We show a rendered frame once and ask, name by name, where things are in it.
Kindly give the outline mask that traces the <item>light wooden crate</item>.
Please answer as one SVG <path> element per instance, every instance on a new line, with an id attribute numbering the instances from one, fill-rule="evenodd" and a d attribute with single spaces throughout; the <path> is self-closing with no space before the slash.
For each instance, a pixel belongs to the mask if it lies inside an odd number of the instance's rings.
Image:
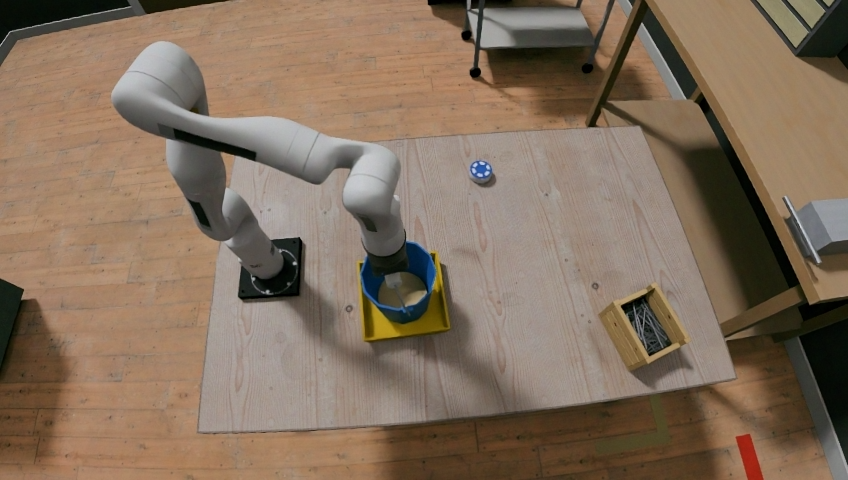
<path id="1" fill-rule="evenodd" d="M 656 282 L 613 301 L 598 317 L 628 372 L 692 341 Z"/>

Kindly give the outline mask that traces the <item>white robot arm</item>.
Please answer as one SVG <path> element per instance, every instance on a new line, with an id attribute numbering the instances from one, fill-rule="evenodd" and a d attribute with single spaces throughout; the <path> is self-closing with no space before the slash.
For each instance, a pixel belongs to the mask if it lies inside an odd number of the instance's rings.
<path id="1" fill-rule="evenodd" d="M 315 185 L 334 169 L 350 169 L 342 202 L 363 235 L 384 242 L 401 229 L 394 197 L 401 163 L 393 152 L 279 117 L 210 117 L 203 75 L 176 44 L 161 41 L 144 49 L 114 87 L 111 101 L 127 122 L 166 138 L 168 169 L 195 224 L 209 238 L 223 241 L 252 276 L 272 278 L 284 260 L 246 201 L 226 188 L 221 152 Z"/>

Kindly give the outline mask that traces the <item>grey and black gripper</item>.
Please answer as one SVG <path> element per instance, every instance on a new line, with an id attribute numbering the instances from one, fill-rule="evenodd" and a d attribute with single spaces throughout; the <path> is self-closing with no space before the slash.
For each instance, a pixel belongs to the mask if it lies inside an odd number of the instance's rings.
<path id="1" fill-rule="evenodd" d="M 409 259 L 406 252 L 406 231 L 403 223 L 398 234 L 388 241 L 375 242 L 369 240 L 362 232 L 361 237 L 362 245 L 375 277 L 386 276 L 409 268 Z"/>

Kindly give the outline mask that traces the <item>yellow square tray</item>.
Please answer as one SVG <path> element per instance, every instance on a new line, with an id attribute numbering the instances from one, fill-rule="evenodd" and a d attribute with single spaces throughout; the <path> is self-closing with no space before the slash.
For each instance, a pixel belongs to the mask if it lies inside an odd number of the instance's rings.
<path id="1" fill-rule="evenodd" d="M 363 293 L 359 274 L 364 260 L 357 261 L 363 341 L 377 342 L 442 333 L 450 330 L 438 252 L 431 251 L 428 253 L 432 257 L 437 272 L 428 308 L 417 321 L 406 324 L 389 321 Z"/>

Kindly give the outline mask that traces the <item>blue pail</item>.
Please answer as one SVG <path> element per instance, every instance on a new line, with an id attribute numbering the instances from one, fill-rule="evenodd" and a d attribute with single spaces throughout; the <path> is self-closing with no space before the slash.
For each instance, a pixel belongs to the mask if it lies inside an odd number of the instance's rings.
<path id="1" fill-rule="evenodd" d="M 364 293 L 389 321 L 400 324 L 417 321 L 427 311 L 437 273 L 431 255 L 419 244 L 406 241 L 406 252 L 407 270 L 374 277 L 366 256 L 360 272 Z"/>

